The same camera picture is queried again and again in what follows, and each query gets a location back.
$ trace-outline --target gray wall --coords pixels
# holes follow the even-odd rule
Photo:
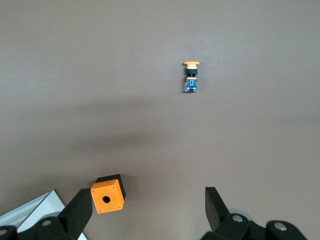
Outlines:
[[[1,0],[0,213],[120,173],[90,240],[197,240],[206,186],[318,239],[319,62],[318,0]]]

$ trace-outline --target orange box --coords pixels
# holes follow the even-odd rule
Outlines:
[[[122,210],[126,193],[120,174],[99,177],[91,187],[91,196],[98,214]]]

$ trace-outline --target bolt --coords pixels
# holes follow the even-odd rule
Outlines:
[[[286,226],[283,223],[278,221],[274,223],[274,227],[283,232],[287,230]]]
[[[240,215],[233,215],[232,219],[237,223],[242,223],[244,221]]]
[[[45,226],[50,225],[51,223],[52,223],[51,220],[45,220],[43,223],[41,223],[41,225],[42,225],[43,227],[45,227]]]
[[[0,236],[6,235],[8,232],[8,229],[1,229],[0,230]]]

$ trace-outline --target silver screw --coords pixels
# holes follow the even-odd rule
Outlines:
[[[8,232],[7,229],[1,229],[1,230],[0,230],[0,236],[6,235],[7,232]]]
[[[274,223],[274,227],[283,232],[287,230],[287,227],[283,223],[278,221]]]
[[[41,223],[41,225],[42,225],[43,227],[45,227],[45,226],[50,225],[51,223],[52,223],[51,220],[45,220],[43,223]]]
[[[244,221],[240,215],[233,215],[232,219],[237,223],[242,223]]]

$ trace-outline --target black mechanical arm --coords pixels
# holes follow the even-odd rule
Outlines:
[[[90,189],[81,189],[57,217],[41,219],[20,233],[14,226],[0,226],[0,240],[77,240],[92,210]],[[231,214],[215,187],[205,188],[205,213],[212,231],[201,240],[307,240],[289,222],[269,221],[264,228]]]

